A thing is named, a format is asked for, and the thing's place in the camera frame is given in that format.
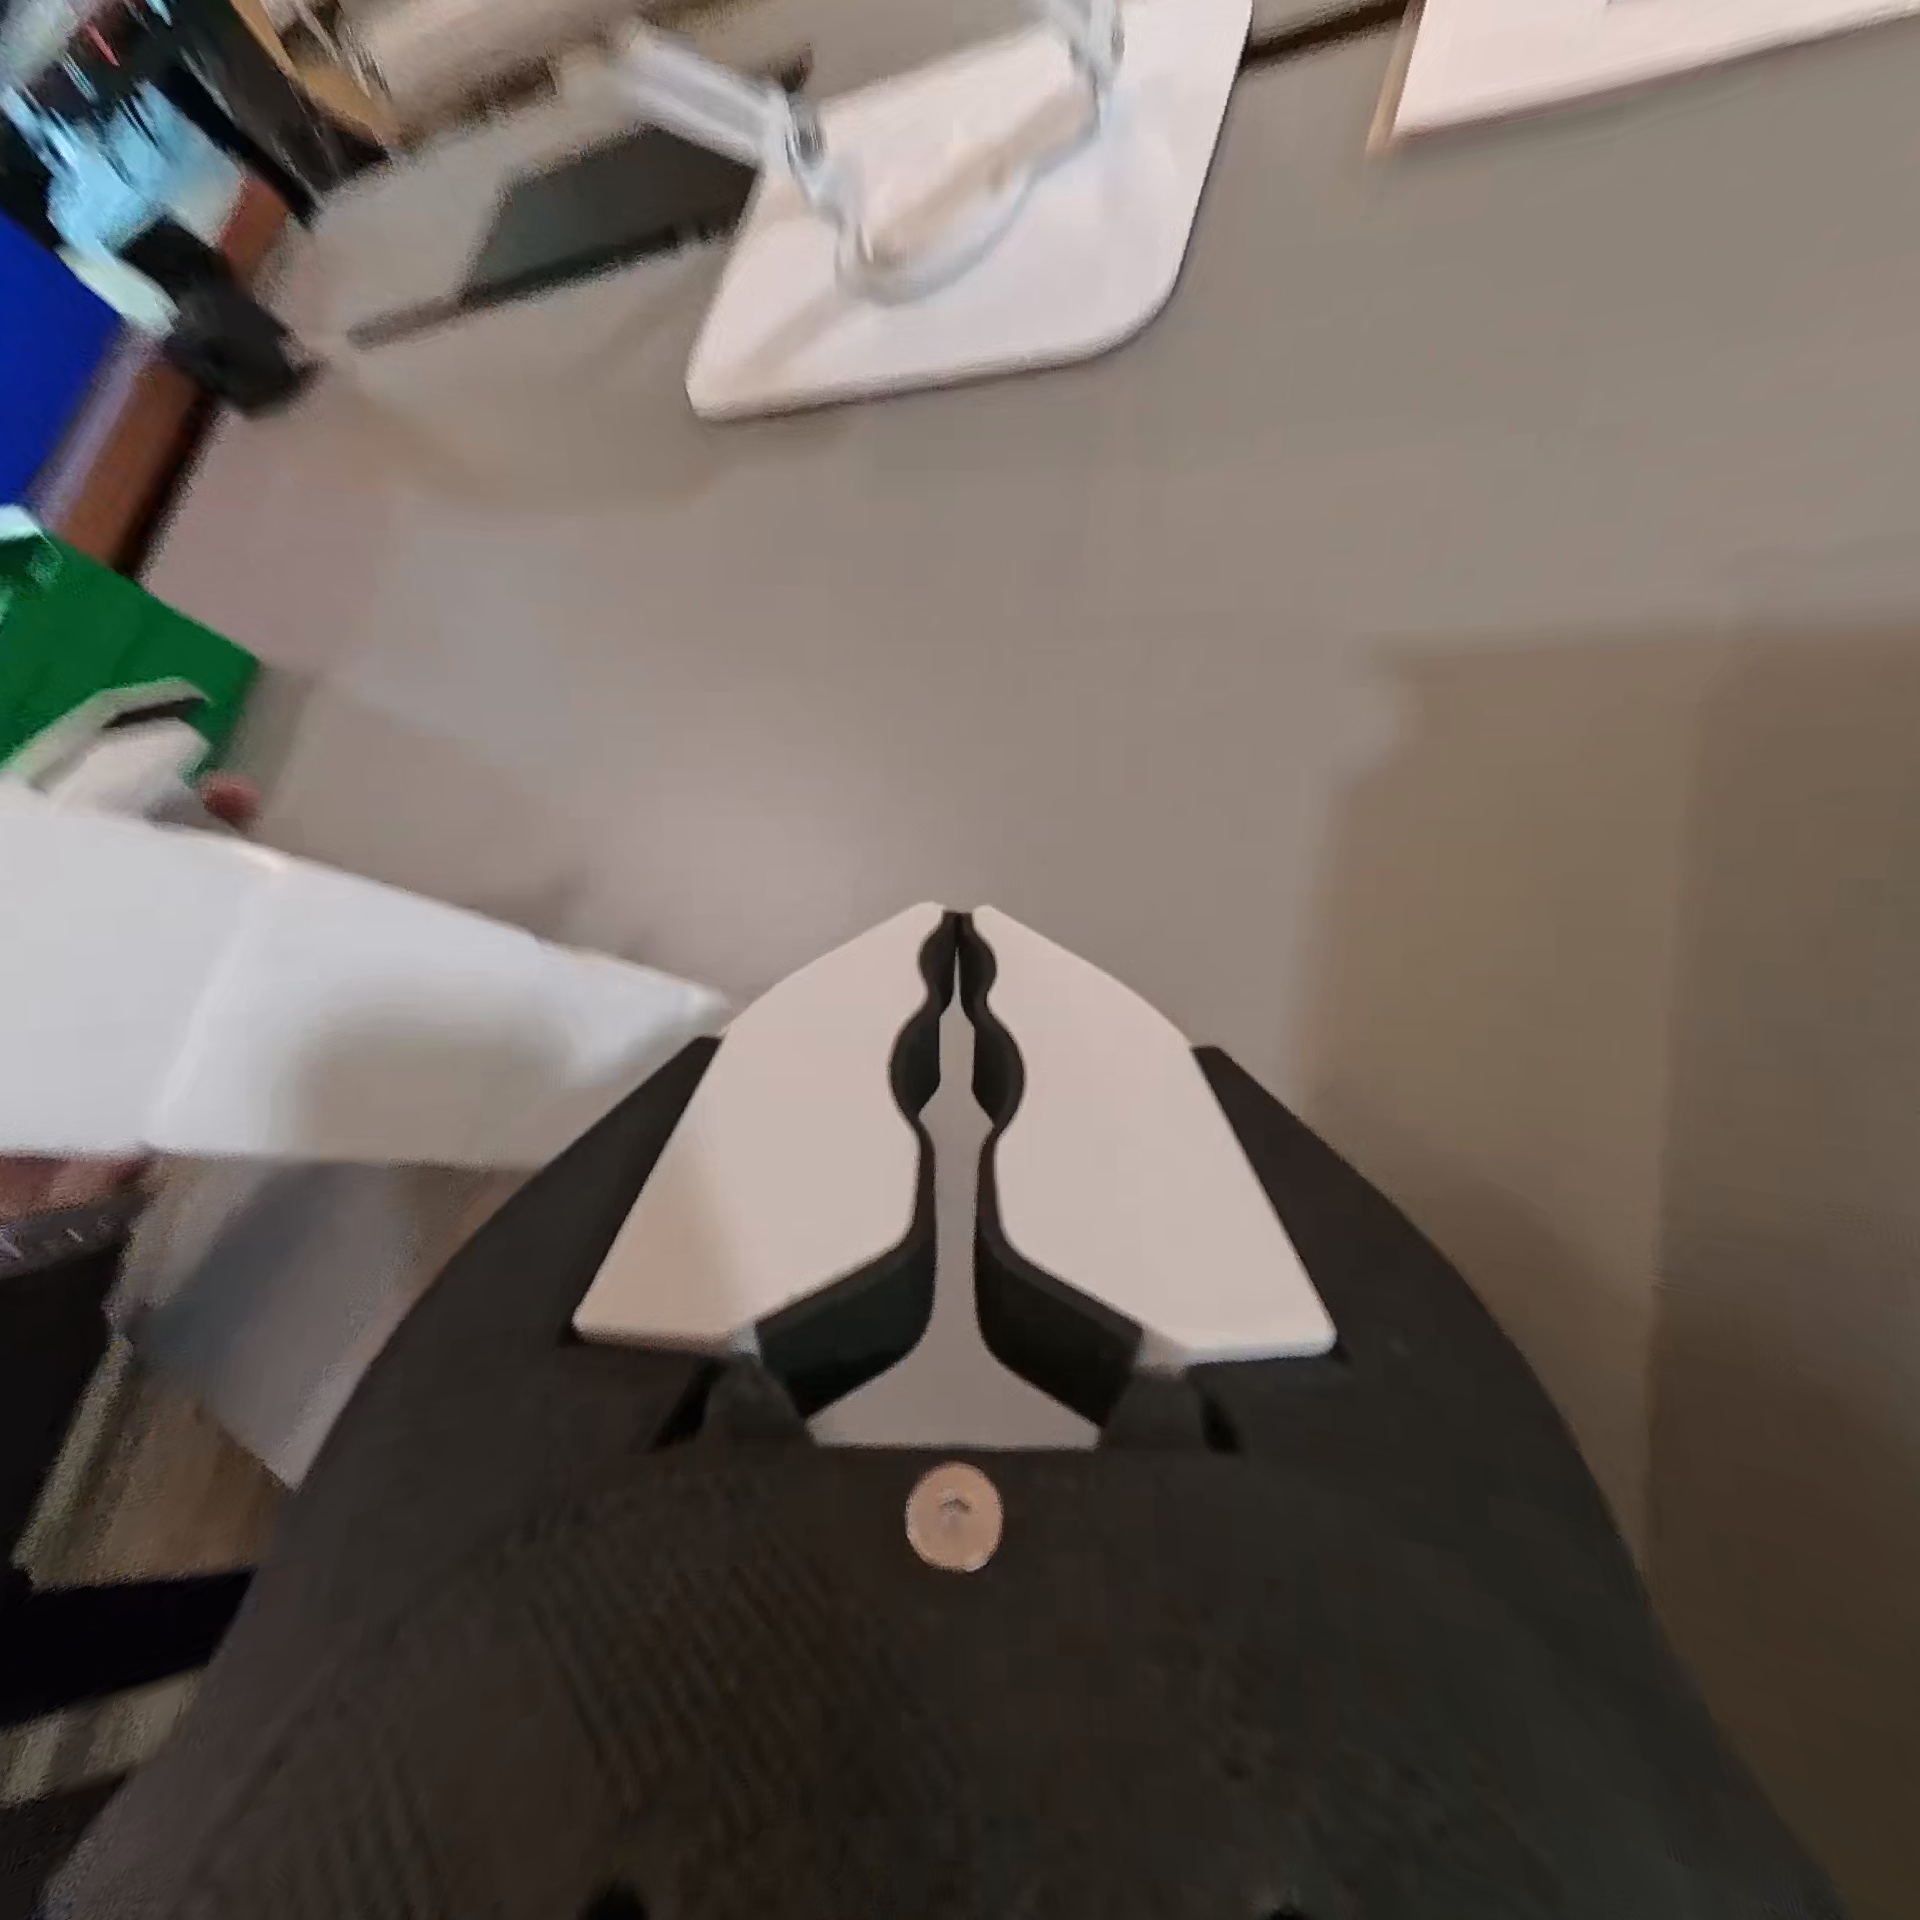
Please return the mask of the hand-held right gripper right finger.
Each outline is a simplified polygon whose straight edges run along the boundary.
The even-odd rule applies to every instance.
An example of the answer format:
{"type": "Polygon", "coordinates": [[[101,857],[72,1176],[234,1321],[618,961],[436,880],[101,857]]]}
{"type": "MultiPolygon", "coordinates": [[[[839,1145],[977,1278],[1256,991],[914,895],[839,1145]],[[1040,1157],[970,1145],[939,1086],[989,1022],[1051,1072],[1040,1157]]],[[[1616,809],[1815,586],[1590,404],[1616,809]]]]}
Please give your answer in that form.
{"type": "Polygon", "coordinates": [[[1212,1386],[1321,1362],[1337,1326],[1188,1036],[993,907],[957,927],[987,1352],[1107,1448],[1244,1448],[1212,1386]]]}

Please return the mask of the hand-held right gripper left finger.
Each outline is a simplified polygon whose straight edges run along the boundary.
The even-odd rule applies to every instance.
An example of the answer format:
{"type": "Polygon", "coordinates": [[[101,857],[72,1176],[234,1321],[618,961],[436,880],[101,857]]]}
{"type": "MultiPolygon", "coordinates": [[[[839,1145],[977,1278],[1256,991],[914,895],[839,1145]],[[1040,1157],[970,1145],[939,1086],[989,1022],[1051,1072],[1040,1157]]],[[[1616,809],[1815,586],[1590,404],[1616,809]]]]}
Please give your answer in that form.
{"type": "Polygon", "coordinates": [[[914,1352],[957,949],[957,914],[914,905],[732,1018],[575,1309],[581,1343],[754,1362],[807,1423],[914,1352]]]}

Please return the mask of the green plastic bin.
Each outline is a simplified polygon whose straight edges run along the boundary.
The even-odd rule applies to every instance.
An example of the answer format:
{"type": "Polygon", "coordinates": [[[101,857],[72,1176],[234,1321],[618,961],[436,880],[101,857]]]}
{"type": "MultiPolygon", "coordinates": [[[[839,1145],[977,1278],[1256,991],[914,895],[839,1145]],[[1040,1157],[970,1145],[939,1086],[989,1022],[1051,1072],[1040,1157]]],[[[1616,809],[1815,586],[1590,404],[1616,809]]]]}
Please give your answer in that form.
{"type": "Polygon", "coordinates": [[[3,529],[3,770],[51,786],[108,736],[158,728],[219,772],[261,663],[21,509],[3,529]]]}

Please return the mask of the blue panel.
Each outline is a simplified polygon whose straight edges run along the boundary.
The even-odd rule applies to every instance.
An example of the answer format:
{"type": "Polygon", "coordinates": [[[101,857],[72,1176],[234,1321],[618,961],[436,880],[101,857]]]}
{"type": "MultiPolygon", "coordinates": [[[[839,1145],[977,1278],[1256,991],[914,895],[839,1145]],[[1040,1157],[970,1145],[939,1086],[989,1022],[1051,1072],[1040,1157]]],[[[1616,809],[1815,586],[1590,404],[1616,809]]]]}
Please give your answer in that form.
{"type": "Polygon", "coordinates": [[[108,300],[3,216],[3,509],[22,509],[56,463],[122,343],[108,300]]]}

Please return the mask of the dark laptop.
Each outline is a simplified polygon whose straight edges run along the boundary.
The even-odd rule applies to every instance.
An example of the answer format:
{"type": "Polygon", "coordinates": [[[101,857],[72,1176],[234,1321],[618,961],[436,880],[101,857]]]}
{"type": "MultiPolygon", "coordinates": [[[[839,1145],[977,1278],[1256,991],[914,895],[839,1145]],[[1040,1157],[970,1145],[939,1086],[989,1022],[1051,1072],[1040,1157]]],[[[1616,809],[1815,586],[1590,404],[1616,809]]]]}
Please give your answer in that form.
{"type": "Polygon", "coordinates": [[[333,194],[272,302],[325,360],[402,348],[727,240],[754,192],[750,166],[660,129],[491,122],[333,194]]]}

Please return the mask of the white rounded stand base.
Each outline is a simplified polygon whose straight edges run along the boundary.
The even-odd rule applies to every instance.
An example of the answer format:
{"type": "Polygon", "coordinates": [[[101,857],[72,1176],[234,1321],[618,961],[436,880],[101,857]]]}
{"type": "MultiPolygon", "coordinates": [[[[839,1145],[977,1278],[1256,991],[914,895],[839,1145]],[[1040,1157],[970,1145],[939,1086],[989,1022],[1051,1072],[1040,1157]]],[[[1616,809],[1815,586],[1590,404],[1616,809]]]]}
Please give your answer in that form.
{"type": "Polygon", "coordinates": [[[1172,298],[1248,3],[1029,5],[1029,24],[818,107],[653,27],[643,124],[754,172],[684,370],[761,420],[1088,363],[1172,298]]]}

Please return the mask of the white paper sheet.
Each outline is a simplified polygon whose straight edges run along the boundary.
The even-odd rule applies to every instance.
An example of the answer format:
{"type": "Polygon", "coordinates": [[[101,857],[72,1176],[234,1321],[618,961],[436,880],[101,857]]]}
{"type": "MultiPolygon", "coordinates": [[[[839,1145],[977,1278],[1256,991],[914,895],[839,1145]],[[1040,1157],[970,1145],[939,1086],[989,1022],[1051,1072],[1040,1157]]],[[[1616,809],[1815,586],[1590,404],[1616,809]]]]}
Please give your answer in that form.
{"type": "Polygon", "coordinates": [[[1529,119],[1915,21],[1915,3],[1422,3],[1367,146],[1529,119]]]}

